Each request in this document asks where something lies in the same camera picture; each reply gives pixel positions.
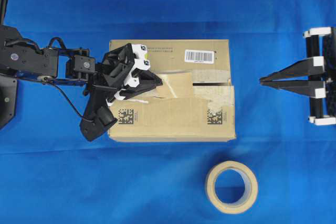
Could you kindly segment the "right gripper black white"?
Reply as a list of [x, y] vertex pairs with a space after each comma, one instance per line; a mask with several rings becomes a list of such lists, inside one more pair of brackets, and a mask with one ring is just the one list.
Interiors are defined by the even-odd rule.
[[309, 97], [309, 122], [335, 125], [335, 28], [311, 28], [303, 34], [307, 58], [260, 78], [280, 80], [306, 76], [308, 80], [262, 81], [260, 84]]

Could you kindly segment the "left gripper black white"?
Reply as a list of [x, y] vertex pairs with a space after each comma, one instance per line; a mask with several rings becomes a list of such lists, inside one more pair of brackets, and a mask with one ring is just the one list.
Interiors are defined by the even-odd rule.
[[162, 79], [150, 71], [145, 53], [147, 46], [128, 43], [105, 54], [103, 76], [108, 86], [116, 88], [115, 99], [128, 100], [163, 85]]

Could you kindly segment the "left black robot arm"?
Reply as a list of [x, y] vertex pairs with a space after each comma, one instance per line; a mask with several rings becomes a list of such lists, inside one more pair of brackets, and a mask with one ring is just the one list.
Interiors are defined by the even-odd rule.
[[19, 80], [85, 87], [90, 98], [81, 117], [84, 133], [105, 132], [117, 119], [110, 111], [115, 100], [128, 100], [154, 90], [162, 80], [150, 71], [147, 47], [128, 43], [105, 53], [101, 62], [88, 49], [69, 49], [59, 37], [40, 48], [14, 27], [1, 26], [1, 127], [15, 115]]

